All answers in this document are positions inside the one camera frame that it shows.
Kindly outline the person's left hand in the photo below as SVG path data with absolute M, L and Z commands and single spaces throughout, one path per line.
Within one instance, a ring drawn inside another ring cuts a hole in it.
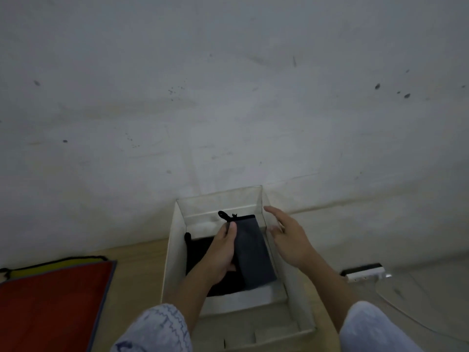
M 226 272 L 234 269 L 234 266 L 231 264 L 234 253 L 228 252 L 224 243 L 226 224 L 220 227 L 205 256 L 197 264 L 197 267 L 200 267 L 210 286 L 220 282 Z

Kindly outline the person's right hand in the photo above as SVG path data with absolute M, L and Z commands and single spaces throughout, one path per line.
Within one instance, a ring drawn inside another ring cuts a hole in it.
M 271 236 L 272 229 L 281 229 L 287 235 L 287 247 L 277 249 L 280 256 L 289 265 L 296 267 L 303 273 L 306 272 L 311 259 L 316 258 L 318 254 L 312 247 L 303 227 L 296 219 L 276 207 L 264 206 L 264 210 L 273 215 L 278 222 L 268 228 Z

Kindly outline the dark grey drawstring pouch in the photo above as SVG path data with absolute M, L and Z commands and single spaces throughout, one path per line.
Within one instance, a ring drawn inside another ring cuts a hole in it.
M 228 271 L 217 292 L 221 295 L 253 290 L 277 280 L 264 236 L 254 214 L 231 216 L 219 211 L 227 223 L 235 222 L 237 235 L 234 242 L 232 264 L 235 271 Z

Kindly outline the person's left forearm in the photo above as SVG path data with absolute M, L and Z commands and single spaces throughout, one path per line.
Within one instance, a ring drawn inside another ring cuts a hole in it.
M 208 292 L 221 279 L 221 272 L 212 270 L 208 266 L 197 265 L 177 289 L 164 299 L 164 303 L 175 306 L 182 314 L 190 335 L 196 327 Z

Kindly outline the person's right forearm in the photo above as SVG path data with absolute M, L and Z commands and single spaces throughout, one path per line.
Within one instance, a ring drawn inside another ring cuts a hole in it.
M 299 263 L 299 269 L 316 288 L 318 295 L 339 333 L 352 306 L 359 302 L 349 284 L 315 251 L 307 253 Z

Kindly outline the pile of black pouches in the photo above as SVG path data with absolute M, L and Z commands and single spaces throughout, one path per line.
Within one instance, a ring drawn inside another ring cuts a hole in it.
M 186 244 L 187 258 L 185 274 L 189 272 L 202 260 L 208 248 L 213 242 L 213 236 L 193 239 L 189 232 L 184 235 Z M 246 290 L 245 280 L 243 278 L 238 256 L 234 253 L 231 264 L 234 270 L 226 272 L 223 279 L 214 284 L 209 290 L 207 297 L 224 296 Z

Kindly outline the white cardboard box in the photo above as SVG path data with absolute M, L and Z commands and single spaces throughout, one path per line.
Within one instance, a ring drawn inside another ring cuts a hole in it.
M 266 231 L 278 224 L 264 211 L 270 202 L 262 186 L 221 191 L 176 201 L 167 248 L 162 300 L 186 277 L 184 235 L 193 239 L 214 236 L 226 220 L 218 212 L 254 214 L 264 236 L 276 281 L 284 284 L 288 300 L 228 314 L 199 317 L 191 335 L 194 352 L 289 352 L 301 350 L 316 331 L 316 323 L 297 269 L 279 255 Z

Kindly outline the white paper insert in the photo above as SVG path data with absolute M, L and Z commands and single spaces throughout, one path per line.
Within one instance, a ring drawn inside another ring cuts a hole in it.
M 217 314 L 228 314 L 274 303 L 283 303 L 287 300 L 288 294 L 284 284 L 280 281 L 275 281 L 253 290 L 207 297 L 200 316 L 207 317 Z

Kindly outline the white power strip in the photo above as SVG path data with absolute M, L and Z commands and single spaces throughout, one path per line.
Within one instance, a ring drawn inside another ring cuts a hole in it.
M 363 280 L 376 280 L 386 277 L 386 270 L 380 263 L 372 263 L 344 269 L 340 276 L 348 283 L 357 283 Z

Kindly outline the person's left patterned white sleeve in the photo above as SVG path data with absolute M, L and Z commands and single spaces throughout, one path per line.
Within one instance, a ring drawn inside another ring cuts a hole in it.
M 189 329 L 172 304 L 145 310 L 112 345 L 110 352 L 192 352 Z

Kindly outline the person's right white sleeve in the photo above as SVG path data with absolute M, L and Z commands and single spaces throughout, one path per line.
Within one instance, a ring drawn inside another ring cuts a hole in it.
M 341 352 L 424 352 L 375 305 L 359 301 L 339 332 Z

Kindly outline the red cloth with grey trim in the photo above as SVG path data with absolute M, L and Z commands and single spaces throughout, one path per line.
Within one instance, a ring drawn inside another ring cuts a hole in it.
M 0 352 L 91 352 L 115 260 L 0 283 Z

